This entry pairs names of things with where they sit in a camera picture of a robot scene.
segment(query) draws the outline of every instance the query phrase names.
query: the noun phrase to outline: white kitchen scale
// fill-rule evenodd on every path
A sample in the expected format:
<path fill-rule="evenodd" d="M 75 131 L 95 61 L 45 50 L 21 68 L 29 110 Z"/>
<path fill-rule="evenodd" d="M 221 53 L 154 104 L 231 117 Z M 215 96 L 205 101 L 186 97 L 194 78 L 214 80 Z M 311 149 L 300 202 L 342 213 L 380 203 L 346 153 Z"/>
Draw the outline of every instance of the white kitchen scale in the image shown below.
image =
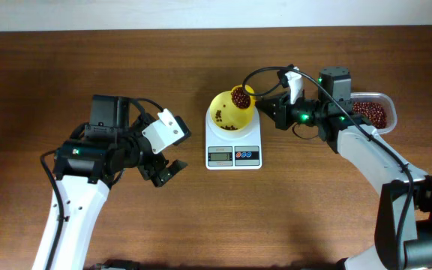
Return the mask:
<path fill-rule="evenodd" d="M 255 170 L 261 168 L 260 114 L 241 130 L 224 130 L 206 113 L 206 167 L 209 170 Z"/>

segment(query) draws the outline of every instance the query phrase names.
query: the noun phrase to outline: container of red beans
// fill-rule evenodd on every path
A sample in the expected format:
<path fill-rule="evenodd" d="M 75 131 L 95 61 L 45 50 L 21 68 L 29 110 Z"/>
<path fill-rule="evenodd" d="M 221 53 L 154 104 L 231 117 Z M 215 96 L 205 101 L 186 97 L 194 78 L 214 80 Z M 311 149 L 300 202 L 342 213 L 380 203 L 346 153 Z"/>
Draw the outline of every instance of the container of red beans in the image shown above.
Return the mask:
<path fill-rule="evenodd" d="M 369 108 L 371 111 L 370 113 L 374 112 L 378 114 L 379 117 L 377 117 L 377 119 L 380 120 L 377 123 L 378 134 L 387 134 L 395 129 L 396 124 L 398 123 L 398 116 L 396 115 L 395 104 L 390 97 L 382 93 L 361 92 L 351 93 L 351 99 L 354 104 L 359 104 L 360 107 L 364 106 L 364 108 Z"/>

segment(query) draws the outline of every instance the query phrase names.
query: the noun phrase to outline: white robotic arm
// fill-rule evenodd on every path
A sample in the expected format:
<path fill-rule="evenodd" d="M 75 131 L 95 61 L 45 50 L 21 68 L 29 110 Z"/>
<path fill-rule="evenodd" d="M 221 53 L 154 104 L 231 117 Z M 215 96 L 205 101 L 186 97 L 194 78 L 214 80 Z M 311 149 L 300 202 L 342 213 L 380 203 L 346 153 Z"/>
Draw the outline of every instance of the white robotic arm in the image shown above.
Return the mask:
<path fill-rule="evenodd" d="M 89 240 L 99 212 L 106 202 L 110 189 L 98 180 L 90 184 L 87 177 L 65 175 L 57 181 L 63 201 L 64 216 L 59 244 L 49 269 L 83 269 Z M 48 257 L 56 235 L 59 208 L 54 192 L 52 193 L 51 209 L 44 229 L 33 270 L 47 267 Z"/>
<path fill-rule="evenodd" d="M 408 164 L 414 182 L 426 179 L 428 174 L 401 157 L 399 153 L 381 138 L 375 127 L 366 124 L 362 124 L 361 127 L 381 143 L 389 147 L 405 164 Z M 346 158 L 363 174 L 379 195 L 381 195 L 381 189 L 384 184 L 388 184 L 394 180 L 408 182 L 406 174 L 404 174 L 395 160 L 376 145 L 376 143 L 369 141 L 368 138 L 354 126 L 339 132 L 337 137 L 337 151 L 341 157 Z M 401 206 L 401 208 L 405 199 L 406 196 L 401 196 L 397 199 L 398 205 Z M 414 220 L 414 209 L 408 211 L 405 226 L 411 226 L 411 220 Z M 381 263 L 374 245 L 363 253 L 348 258 L 346 262 L 344 262 L 344 266 L 346 270 L 386 270 L 386 267 Z"/>
<path fill-rule="evenodd" d="M 408 163 L 365 117 L 353 113 L 350 71 L 345 67 L 327 67 L 319 72 L 316 81 L 292 64 L 263 67 L 250 73 L 242 88 L 245 89 L 252 76 L 265 71 L 277 71 L 279 84 L 291 87 L 291 92 L 265 97 L 256 102 L 256 108 L 270 117 L 278 129 L 287 130 L 292 125 L 317 126 L 318 137 L 358 168 L 381 197 L 375 245 L 340 262 L 340 269 L 432 267 L 432 176 Z M 294 102 L 294 90 L 302 85 L 292 84 L 293 74 L 309 79 L 318 87 L 318 100 L 306 99 L 303 92 Z M 416 208 L 430 212 L 430 218 L 416 222 Z"/>
<path fill-rule="evenodd" d="M 160 119 L 147 114 L 139 101 L 155 104 Z M 129 104 L 141 112 L 131 126 Z M 161 151 L 190 135 L 179 116 L 152 100 L 95 95 L 90 122 L 81 124 L 55 152 L 53 175 L 44 159 L 41 161 L 54 190 L 32 269 L 83 269 L 99 212 L 125 168 L 137 167 L 155 187 L 165 185 L 187 164 L 176 160 L 167 167 L 169 161 Z"/>

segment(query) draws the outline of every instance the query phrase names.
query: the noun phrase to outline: brown table surface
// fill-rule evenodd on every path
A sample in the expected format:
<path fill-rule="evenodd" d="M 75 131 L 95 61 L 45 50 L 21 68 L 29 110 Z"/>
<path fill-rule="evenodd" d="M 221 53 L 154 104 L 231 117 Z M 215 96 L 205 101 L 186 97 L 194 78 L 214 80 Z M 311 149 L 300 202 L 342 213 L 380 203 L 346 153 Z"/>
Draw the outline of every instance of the brown table surface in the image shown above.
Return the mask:
<path fill-rule="evenodd" d="M 111 190 L 87 266 L 300 266 L 369 248 L 379 197 L 319 139 L 276 130 L 264 115 L 261 169 L 205 167 L 212 98 L 257 68 L 289 63 L 315 77 L 346 66 L 354 92 L 389 95 L 398 123 L 383 138 L 432 174 L 432 26 L 0 33 L 0 269 L 32 266 L 52 192 L 39 155 L 89 120 L 93 94 L 154 99 L 193 136 L 165 151 L 190 164 L 165 187 L 130 169 Z"/>

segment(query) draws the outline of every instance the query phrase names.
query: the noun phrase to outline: yellow bowl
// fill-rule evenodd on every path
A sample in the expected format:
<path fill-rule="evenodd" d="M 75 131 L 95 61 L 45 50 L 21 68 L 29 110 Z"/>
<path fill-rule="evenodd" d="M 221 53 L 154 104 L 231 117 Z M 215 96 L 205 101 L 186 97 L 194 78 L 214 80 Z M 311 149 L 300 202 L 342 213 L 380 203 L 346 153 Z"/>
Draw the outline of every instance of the yellow bowl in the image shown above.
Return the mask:
<path fill-rule="evenodd" d="M 211 105 L 209 105 L 209 113 L 214 124 L 225 131 L 240 131 L 251 123 L 254 115 L 254 104 L 256 103 L 255 97 L 250 97 L 251 102 L 247 109 L 239 109 L 231 99 L 231 92 L 237 88 L 242 87 L 238 85 L 232 88 L 231 91 L 224 91 L 217 95 Z M 246 85 L 246 89 L 250 93 L 254 93 L 254 90 Z M 216 114 L 220 111 L 220 118 L 216 118 Z M 227 130 L 224 127 L 237 128 L 236 130 Z"/>

